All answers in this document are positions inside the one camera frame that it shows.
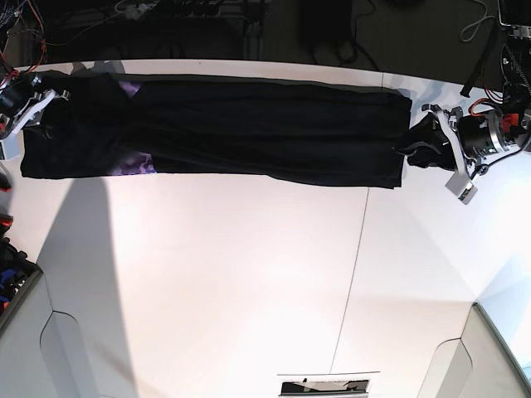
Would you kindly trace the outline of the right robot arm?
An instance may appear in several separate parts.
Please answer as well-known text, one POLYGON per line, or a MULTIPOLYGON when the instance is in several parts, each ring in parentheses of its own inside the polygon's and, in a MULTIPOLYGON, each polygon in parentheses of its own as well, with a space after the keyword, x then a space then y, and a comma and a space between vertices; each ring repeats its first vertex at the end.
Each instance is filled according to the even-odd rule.
POLYGON ((18 135, 40 131, 45 108, 68 100, 66 90, 46 89, 37 67, 45 60, 44 23, 33 1, 1 2, 1 159, 20 155, 18 135))

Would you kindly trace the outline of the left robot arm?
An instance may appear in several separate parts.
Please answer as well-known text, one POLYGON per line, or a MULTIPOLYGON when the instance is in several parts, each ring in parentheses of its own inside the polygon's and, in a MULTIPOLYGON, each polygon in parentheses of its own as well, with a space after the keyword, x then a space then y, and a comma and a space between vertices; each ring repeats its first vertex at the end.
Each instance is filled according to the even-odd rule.
POLYGON ((477 192, 475 179, 494 163, 530 150, 530 3, 500 1, 489 38, 460 95, 469 97, 477 81, 484 79, 485 65, 498 36, 504 36, 500 67, 502 90, 483 89, 483 97, 468 109, 447 110, 424 104, 423 119, 410 128, 397 152, 411 166, 438 167, 452 173, 446 188, 467 204, 477 192))

